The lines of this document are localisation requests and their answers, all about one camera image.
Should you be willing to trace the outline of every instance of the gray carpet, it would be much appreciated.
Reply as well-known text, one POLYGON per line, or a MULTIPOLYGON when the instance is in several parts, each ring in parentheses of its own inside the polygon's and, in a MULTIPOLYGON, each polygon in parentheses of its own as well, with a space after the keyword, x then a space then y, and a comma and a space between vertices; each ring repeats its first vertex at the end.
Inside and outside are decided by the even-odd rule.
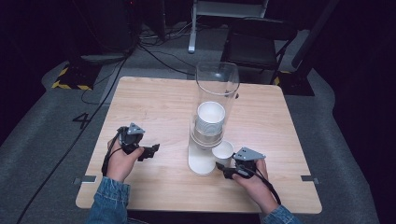
MULTIPOLYGON (((281 70, 295 70, 290 62, 307 34, 307 31, 299 33, 288 49, 281 70)), ((193 73, 193 67, 188 64, 219 61, 225 36, 224 28, 199 32, 194 54, 187 51, 187 35, 147 49, 171 67, 193 73)), ((24 206, 78 137, 80 123, 72 120, 82 113, 94 114, 109 92, 120 66, 104 66, 97 78, 97 82, 103 81, 95 85, 93 91, 52 89, 50 86, 65 64, 59 64, 43 76, 42 83, 47 92, 0 148, 0 223, 17 222, 24 206)), ((257 71, 241 69, 240 73, 244 82, 268 84, 269 77, 257 76, 257 71)), ((136 49, 127 60, 120 70, 119 77, 122 76, 191 78, 165 67, 141 49, 136 49)), ((311 174, 318 180, 323 211, 318 215, 296 216, 304 223, 378 223, 370 188, 332 117, 333 92, 315 71, 308 79, 314 97, 285 98, 311 174)), ((106 101, 110 102, 111 97, 112 93, 106 101)), ((73 181, 85 174, 107 110, 105 104, 97 111, 86 131, 32 202, 22 223, 83 223, 88 210, 76 207, 78 186, 73 181)), ((209 214, 200 216, 210 218, 209 214)))

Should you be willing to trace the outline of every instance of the person's left hand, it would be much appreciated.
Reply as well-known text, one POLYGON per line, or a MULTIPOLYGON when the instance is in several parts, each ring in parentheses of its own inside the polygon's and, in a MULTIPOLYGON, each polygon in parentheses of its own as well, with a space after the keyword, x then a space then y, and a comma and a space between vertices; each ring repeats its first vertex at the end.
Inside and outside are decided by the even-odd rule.
MULTIPOLYGON (((107 148, 110 147, 111 140, 107 143, 107 148)), ((121 148, 120 142, 116 140, 111 152, 121 148)), ((131 154, 127 155, 122 149, 114 152, 110 157, 107 167, 107 177, 116 181, 123 183, 125 178, 131 173, 132 168, 134 168, 134 162, 139 158, 143 152, 143 147, 139 147, 134 150, 131 154)))

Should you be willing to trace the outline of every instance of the clear glass cylinder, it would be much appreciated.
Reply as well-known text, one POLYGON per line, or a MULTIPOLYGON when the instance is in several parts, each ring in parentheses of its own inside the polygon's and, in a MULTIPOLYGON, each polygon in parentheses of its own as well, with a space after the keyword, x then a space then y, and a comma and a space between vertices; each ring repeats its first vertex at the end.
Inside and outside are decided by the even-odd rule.
POLYGON ((200 62, 191 114, 191 139, 200 149, 218 146, 238 96, 239 75, 234 63, 200 62))

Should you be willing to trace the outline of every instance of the black curtain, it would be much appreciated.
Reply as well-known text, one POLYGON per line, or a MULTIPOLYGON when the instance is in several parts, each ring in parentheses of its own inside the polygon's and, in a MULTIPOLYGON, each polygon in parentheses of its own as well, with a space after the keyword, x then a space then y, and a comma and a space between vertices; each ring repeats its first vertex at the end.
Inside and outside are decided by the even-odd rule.
POLYGON ((340 1, 309 54, 334 90, 334 118, 381 223, 394 223, 389 205, 396 200, 395 9, 389 0, 340 1))

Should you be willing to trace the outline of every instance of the denim sleeve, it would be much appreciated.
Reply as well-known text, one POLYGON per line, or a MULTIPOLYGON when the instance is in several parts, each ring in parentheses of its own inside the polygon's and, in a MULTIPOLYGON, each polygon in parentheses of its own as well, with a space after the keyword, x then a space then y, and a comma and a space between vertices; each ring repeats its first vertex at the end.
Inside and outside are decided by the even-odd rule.
POLYGON ((130 186, 103 177, 86 223, 127 223, 130 186))
POLYGON ((280 205, 276 210, 266 217, 261 218, 261 223, 266 224, 301 224, 302 222, 295 217, 285 206, 280 205))

